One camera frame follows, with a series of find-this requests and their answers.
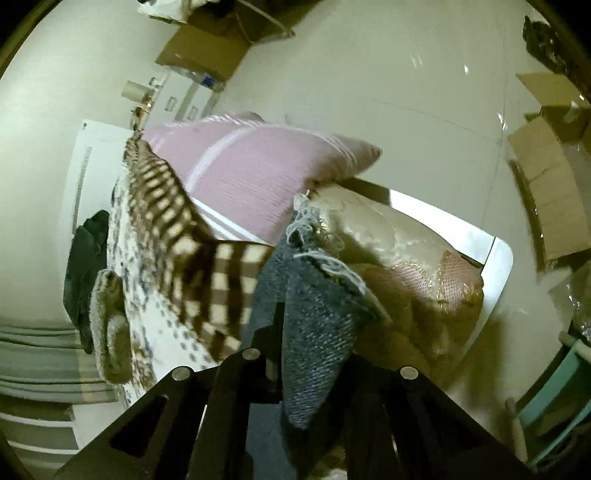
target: mint green chair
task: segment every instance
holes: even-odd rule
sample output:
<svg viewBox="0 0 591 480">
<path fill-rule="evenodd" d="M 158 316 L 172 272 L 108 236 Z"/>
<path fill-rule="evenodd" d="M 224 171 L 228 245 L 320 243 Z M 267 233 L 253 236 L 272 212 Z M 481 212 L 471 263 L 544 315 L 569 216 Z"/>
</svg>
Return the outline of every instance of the mint green chair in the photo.
<svg viewBox="0 0 591 480">
<path fill-rule="evenodd" d="M 515 455 L 534 471 L 591 413 L 591 348 L 566 332 L 558 338 L 570 351 L 551 377 L 520 411 L 512 398 L 506 404 Z"/>
</svg>

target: metal bolt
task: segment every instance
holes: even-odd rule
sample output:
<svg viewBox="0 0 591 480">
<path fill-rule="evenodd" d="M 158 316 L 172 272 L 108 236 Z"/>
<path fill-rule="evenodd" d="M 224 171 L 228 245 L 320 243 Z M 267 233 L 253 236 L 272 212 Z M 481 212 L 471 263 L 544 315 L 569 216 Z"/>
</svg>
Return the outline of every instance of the metal bolt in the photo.
<svg viewBox="0 0 591 480">
<path fill-rule="evenodd" d="M 256 348 L 247 348 L 242 352 L 244 360 L 256 360 L 261 356 L 261 353 Z"/>
<path fill-rule="evenodd" d="M 191 371 L 187 367 L 177 367 L 173 370 L 173 378 L 177 382 L 182 382 L 186 380 L 191 375 Z"/>
<path fill-rule="evenodd" d="M 414 367 L 402 367 L 400 369 L 400 375 L 405 380 L 416 380 L 418 378 L 418 370 Z"/>
</svg>

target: white wall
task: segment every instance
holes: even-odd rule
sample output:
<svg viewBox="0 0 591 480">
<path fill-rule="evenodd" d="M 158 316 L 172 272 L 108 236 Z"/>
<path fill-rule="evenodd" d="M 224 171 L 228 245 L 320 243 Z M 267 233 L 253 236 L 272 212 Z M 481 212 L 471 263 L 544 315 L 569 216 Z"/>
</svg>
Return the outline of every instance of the white wall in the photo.
<svg viewBox="0 0 591 480">
<path fill-rule="evenodd" d="M 135 0 L 63 0 L 0 79 L 0 317 L 64 319 L 56 225 L 83 118 L 127 127 L 127 80 L 147 83 L 176 29 Z"/>
</svg>

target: pink knit fabric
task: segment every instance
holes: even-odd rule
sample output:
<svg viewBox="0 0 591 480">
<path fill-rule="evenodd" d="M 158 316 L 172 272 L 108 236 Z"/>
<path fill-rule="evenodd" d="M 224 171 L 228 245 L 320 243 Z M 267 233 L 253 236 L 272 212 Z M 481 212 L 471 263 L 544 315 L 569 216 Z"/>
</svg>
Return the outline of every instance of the pink knit fabric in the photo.
<svg viewBox="0 0 591 480">
<path fill-rule="evenodd" d="M 273 245 L 296 193 L 352 177 L 382 152 L 360 140 L 267 124 L 255 113 L 159 125 L 144 139 L 175 169 L 219 236 Z"/>
</svg>

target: dark bag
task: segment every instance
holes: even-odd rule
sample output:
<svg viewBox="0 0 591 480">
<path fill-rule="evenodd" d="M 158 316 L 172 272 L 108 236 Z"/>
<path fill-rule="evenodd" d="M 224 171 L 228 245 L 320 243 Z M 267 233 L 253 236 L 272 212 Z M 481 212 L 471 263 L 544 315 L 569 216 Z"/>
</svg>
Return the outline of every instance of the dark bag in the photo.
<svg viewBox="0 0 591 480">
<path fill-rule="evenodd" d="M 109 213 L 101 210 L 76 229 L 64 280 L 64 307 L 80 332 L 82 348 L 92 353 L 89 307 L 97 273 L 107 267 Z"/>
</svg>

